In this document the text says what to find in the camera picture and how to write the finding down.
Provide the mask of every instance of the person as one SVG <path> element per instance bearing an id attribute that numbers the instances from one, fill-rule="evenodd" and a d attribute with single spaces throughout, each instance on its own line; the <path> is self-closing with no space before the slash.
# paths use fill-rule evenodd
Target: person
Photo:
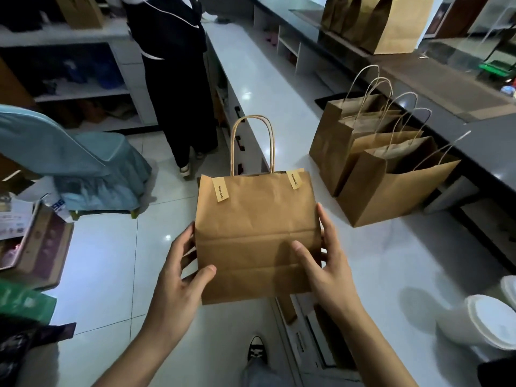
<path id="1" fill-rule="evenodd" d="M 217 121 L 204 67 L 206 36 L 197 0 L 106 0 L 123 8 L 141 49 L 145 82 L 158 125 L 183 177 L 190 147 L 200 159 L 216 149 Z"/>
<path id="2" fill-rule="evenodd" d="M 319 304 L 339 326 L 363 383 L 367 387 L 417 387 L 365 311 L 333 223 L 320 204 L 317 211 L 324 227 L 326 266 L 321 268 L 300 242 L 294 241 L 292 247 L 306 270 Z M 196 258 L 195 251 L 189 252 L 194 245 L 192 223 L 172 242 L 140 332 L 94 387 L 147 386 L 184 336 L 199 307 L 204 287 L 217 272 L 216 267 L 210 265 L 181 280 L 182 269 Z M 267 366 L 265 346 L 259 337 L 251 342 L 248 361 L 242 378 L 246 387 L 285 386 Z"/>

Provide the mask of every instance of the paper bag handle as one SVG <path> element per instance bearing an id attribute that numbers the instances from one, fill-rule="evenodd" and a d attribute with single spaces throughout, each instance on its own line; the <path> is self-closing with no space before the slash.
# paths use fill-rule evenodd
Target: paper bag handle
<path id="1" fill-rule="evenodd" d="M 385 116 L 387 115 L 387 113 L 389 112 L 390 110 L 390 107 L 392 106 L 393 103 L 396 103 L 396 101 L 401 98 L 402 96 L 405 96 L 405 95 L 414 95 L 414 97 L 416 98 L 416 102 L 414 103 L 414 108 L 417 107 L 417 100 L 418 100 L 418 96 L 416 94 L 416 92 L 412 92 L 412 91 L 409 91 L 409 92 L 404 92 L 403 94 L 401 95 L 398 95 L 397 97 L 395 97 L 394 99 L 391 100 L 391 102 L 389 103 L 389 105 L 385 108 L 385 111 L 384 111 L 384 114 L 382 115 L 382 118 L 380 118 L 378 120 L 378 123 L 376 125 L 376 129 L 375 129 L 375 134 L 378 133 L 378 129 L 380 128 L 380 125 L 382 124 L 382 121 L 384 120 Z"/>
<path id="2" fill-rule="evenodd" d="M 402 125 L 402 128 L 399 130 L 399 131 L 403 131 L 403 129 L 405 128 L 405 126 L 407 125 L 407 123 L 409 123 L 410 121 L 410 118 L 414 115 L 414 111 L 415 110 L 427 110 L 428 111 L 428 117 L 426 118 L 426 121 L 425 123 L 423 123 L 423 125 L 421 126 L 421 128 L 417 131 L 417 134 L 414 136 L 414 138 L 412 139 L 412 142 L 410 142 L 410 145 L 412 145 L 412 143 L 414 142 L 414 140 L 417 138 L 417 136 L 419 136 L 419 133 L 420 131 L 425 127 L 426 123 L 430 120 L 430 117 L 432 116 L 432 110 L 430 110 L 429 108 L 426 108 L 426 107 L 415 107 L 412 109 L 412 112 L 410 113 L 410 116 L 407 118 L 407 121 L 405 122 L 405 124 Z M 387 149 L 385 151 L 388 151 L 389 148 L 390 148 L 390 145 L 392 144 L 392 140 L 394 138 L 394 133 L 396 132 L 396 127 L 398 126 L 398 123 L 399 121 L 401 120 L 402 118 L 400 117 L 396 123 L 394 124 L 394 128 L 392 129 L 392 133 L 390 135 L 390 142 L 389 142 L 389 145 L 387 146 Z"/>
<path id="3" fill-rule="evenodd" d="M 373 87 L 371 87 L 371 85 L 375 82 L 375 81 L 378 81 Z M 369 95 L 371 95 L 371 93 L 377 88 L 377 86 L 379 86 L 380 84 L 382 83 L 388 83 L 389 84 L 389 88 L 390 88 L 390 94 L 389 94 L 389 97 L 392 96 L 392 84 L 390 83 L 390 80 L 387 78 L 387 77 L 377 77 L 375 79 L 373 79 L 371 81 L 371 84 L 369 84 L 369 87 L 367 87 L 367 90 L 365 91 L 365 95 L 364 95 L 364 99 L 362 100 L 362 104 L 360 105 L 360 108 L 358 109 L 358 113 L 357 113 L 357 116 L 355 117 L 355 121 L 358 121 L 358 118 L 359 116 L 361 115 L 362 113 L 362 110 L 364 109 L 364 105 L 365 105 L 365 101 L 367 100 L 367 98 L 369 97 Z"/>
<path id="4" fill-rule="evenodd" d="M 274 131 L 273 126 L 265 116 L 253 115 L 253 116 L 243 116 L 238 119 L 233 128 L 231 129 L 231 147 L 230 147 L 230 161 L 231 161 L 231 176 L 235 176 L 235 137 L 236 137 L 236 129 L 241 122 L 245 119 L 255 118 L 262 121 L 265 126 L 267 126 L 267 130 L 269 131 L 269 143 L 270 143 L 270 173 L 274 172 L 274 159 L 275 159 L 275 143 L 274 143 Z"/>
<path id="5" fill-rule="evenodd" d="M 433 151 L 431 154 L 429 154 L 427 157 L 425 157 L 418 165 L 416 165 L 414 167 L 414 169 L 412 171 L 415 171 L 417 169 L 417 167 L 419 167 L 421 164 L 423 164 L 426 160 L 428 160 L 430 157 L 432 157 L 433 155 L 435 155 L 437 152 L 440 152 L 442 151 L 443 149 L 445 148 L 448 148 L 445 152 L 444 152 L 444 155 L 442 155 L 441 159 L 439 160 L 439 162 L 437 163 L 437 165 L 439 166 L 441 164 L 441 162 L 443 161 L 444 159 L 444 156 L 446 156 L 446 154 L 448 153 L 448 151 L 453 148 L 453 146 L 457 143 L 457 141 L 459 140 L 462 140 L 464 137 L 466 137 L 469 133 L 471 133 L 471 130 L 468 130 L 466 133 L 464 133 L 462 136 L 460 136 L 457 140 L 455 140 L 454 142 L 451 142 L 449 144 L 446 144 L 445 146 L 443 146 L 442 148 L 439 148 L 439 149 L 436 149 L 435 151 Z"/>
<path id="6" fill-rule="evenodd" d="M 378 77 L 380 77 L 380 67 L 378 65 L 372 64 L 372 65 L 369 65 L 369 66 L 366 66 L 366 67 L 362 68 L 362 70 L 360 72 L 358 72 L 357 75 L 355 76 L 355 78 L 354 78 L 354 80 L 352 82 L 352 86 L 349 87 L 349 90 L 348 90 L 348 93 L 346 95 L 346 98 L 341 103 L 341 110 L 342 110 L 342 106 L 344 105 L 344 102 L 348 99 L 349 93 L 352 91 L 354 84 L 357 82 L 358 77 L 362 74 L 363 71 L 365 71 L 366 69 L 369 69 L 370 67 L 373 67 L 373 66 L 377 67 L 377 69 L 378 69 Z"/>

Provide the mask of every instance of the black pants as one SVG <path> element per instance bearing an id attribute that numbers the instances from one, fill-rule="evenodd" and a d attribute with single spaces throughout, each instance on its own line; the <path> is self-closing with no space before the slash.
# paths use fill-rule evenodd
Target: black pants
<path id="1" fill-rule="evenodd" d="M 175 162 L 184 167 L 189 161 L 190 147 L 197 153 L 217 147 L 217 121 L 202 54 L 166 60 L 142 58 L 159 127 Z"/>

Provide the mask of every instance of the cable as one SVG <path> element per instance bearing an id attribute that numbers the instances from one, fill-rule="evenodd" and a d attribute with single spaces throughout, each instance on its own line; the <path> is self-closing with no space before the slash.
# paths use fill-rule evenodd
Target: cable
<path id="1" fill-rule="evenodd" d="M 155 7 L 154 5 L 152 5 L 151 3 L 149 3 L 149 2 L 148 2 L 148 1 L 146 1 L 146 0 L 141 0 L 141 1 L 143 1 L 145 4 L 147 4 L 148 6 L 151 6 L 152 8 L 156 9 L 156 10 L 157 10 L 157 11 L 159 11 L 159 12 L 168 13 L 169 15 L 172 15 L 172 16 L 174 16 L 174 17 L 177 17 L 179 20 L 183 20 L 186 24 L 188 24 L 188 25 L 190 25 L 190 26 L 192 26 L 192 27 L 194 27 L 194 28 L 199 28 L 199 26 L 194 26 L 193 24 L 191 24 L 191 23 L 189 23 L 188 21 L 184 20 L 182 17 L 179 17 L 179 16 L 177 16 L 177 15 L 174 15 L 174 14 L 173 14 L 173 13 L 171 13 L 171 12 L 163 11 L 163 10 L 161 10 L 161 9 L 159 9 L 159 8 L 157 8 L 157 7 Z"/>

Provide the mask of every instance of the hand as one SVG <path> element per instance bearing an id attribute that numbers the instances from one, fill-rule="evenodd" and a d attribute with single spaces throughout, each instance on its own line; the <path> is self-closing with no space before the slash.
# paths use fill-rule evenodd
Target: hand
<path id="1" fill-rule="evenodd" d="M 201 302 L 202 291 L 217 271 L 209 265 L 181 280 L 183 269 L 197 258 L 197 252 L 191 251 L 194 246 L 191 223 L 170 246 L 139 334 L 166 355 L 185 335 Z"/>
<path id="2" fill-rule="evenodd" d="M 335 226 L 319 203 L 317 213 L 324 227 L 322 246 L 328 252 L 326 266 L 321 268 L 299 241 L 292 242 L 292 248 L 306 270 L 312 291 L 321 306 L 337 324 L 347 324 L 363 311 L 362 303 L 353 283 L 352 270 L 339 244 Z"/>

